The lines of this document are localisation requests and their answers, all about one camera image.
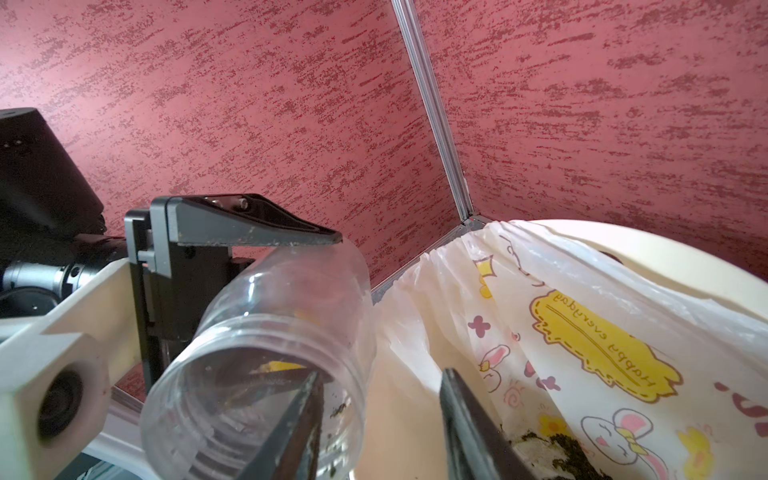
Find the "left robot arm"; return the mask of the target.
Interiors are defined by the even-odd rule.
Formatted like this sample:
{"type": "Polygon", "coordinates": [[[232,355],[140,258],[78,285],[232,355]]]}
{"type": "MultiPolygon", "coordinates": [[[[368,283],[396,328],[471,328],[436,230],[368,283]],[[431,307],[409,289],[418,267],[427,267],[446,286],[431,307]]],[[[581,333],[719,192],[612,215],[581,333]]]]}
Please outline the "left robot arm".
{"type": "Polygon", "coordinates": [[[144,379],[186,348],[212,299],[247,267],[236,247],[333,245],[339,232],[253,193],[165,196],[106,232],[103,204],[34,108],[1,114],[1,315],[50,312],[127,259],[144,379]]]}

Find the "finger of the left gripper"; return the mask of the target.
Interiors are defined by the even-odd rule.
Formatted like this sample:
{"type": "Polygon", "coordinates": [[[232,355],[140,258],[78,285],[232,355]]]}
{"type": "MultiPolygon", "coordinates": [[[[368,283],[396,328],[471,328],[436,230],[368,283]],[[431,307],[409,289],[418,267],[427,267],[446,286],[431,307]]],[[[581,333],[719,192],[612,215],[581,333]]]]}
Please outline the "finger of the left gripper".
{"type": "Polygon", "coordinates": [[[163,278],[229,277],[233,247],[326,246],[342,234],[257,194],[159,197],[150,207],[153,259],[163,278]]]}
{"type": "Polygon", "coordinates": [[[266,397],[299,389],[312,374],[323,384],[333,381],[327,371],[317,368],[267,372],[225,368],[214,377],[212,406],[221,411],[251,406],[266,397]]]}

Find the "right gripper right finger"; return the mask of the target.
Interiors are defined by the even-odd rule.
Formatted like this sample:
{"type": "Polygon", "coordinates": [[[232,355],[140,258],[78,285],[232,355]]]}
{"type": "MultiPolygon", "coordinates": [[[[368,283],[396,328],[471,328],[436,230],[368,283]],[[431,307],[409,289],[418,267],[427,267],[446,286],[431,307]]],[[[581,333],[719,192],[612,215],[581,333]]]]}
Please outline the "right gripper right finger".
{"type": "Polygon", "coordinates": [[[439,401],[451,480],[534,479],[453,368],[442,373],[439,401]]]}

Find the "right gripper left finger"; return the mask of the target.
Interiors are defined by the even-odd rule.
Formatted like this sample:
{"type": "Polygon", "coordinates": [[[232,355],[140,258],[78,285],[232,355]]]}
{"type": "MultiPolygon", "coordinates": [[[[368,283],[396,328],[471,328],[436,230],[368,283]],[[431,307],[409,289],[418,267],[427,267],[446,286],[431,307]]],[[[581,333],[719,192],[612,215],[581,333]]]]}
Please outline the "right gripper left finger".
{"type": "Polygon", "coordinates": [[[324,412],[318,372],[305,375],[296,395],[237,479],[315,479],[324,412]]]}

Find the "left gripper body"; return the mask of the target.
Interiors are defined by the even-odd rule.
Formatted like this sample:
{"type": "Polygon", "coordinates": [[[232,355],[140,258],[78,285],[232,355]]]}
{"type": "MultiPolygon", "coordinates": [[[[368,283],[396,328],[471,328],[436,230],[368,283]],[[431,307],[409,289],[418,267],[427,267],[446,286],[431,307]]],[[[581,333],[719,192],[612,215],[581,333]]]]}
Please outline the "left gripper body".
{"type": "Polygon", "coordinates": [[[146,391],[191,343],[209,302],[253,263],[233,257],[230,246],[169,241],[165,212],[133,209],[124,217],[146,391]]]}

